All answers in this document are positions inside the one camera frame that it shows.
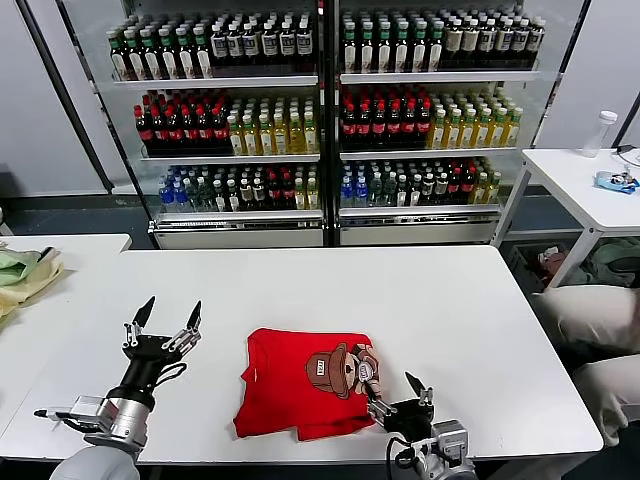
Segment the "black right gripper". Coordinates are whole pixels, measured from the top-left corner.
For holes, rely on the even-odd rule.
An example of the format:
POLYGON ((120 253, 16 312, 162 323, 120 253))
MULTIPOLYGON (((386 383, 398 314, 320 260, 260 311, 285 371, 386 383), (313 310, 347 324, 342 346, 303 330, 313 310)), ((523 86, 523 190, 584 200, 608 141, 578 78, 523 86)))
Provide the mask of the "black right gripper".
POLYGON ((365 383, 368 396, 368 412, 373 419, 384 419, 384 429, 388 433, 399 433, 410 443, 421 441, 432 436, 432 421, 434 419, 432 387, 426 387, 423 382, 408 371, 405 377, 417 398, 401 402, 386 403, 370 382, 365 383))

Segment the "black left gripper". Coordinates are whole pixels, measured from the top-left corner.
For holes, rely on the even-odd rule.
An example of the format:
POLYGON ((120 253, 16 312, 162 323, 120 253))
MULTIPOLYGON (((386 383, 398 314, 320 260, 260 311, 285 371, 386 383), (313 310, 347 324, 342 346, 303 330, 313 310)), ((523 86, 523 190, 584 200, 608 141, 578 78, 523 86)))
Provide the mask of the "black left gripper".
POLYGON ((186 326, 173 337, 141 335, 151 315, 155 296, 135 313, 133 320, 124 324, 123 353, 129 365, 115 388, 116 396, 151 396, 164 382, 175 379, 186 371, 182 354, 178 350, 191 350, 201 339, 202 301, 192 310, 186 326))

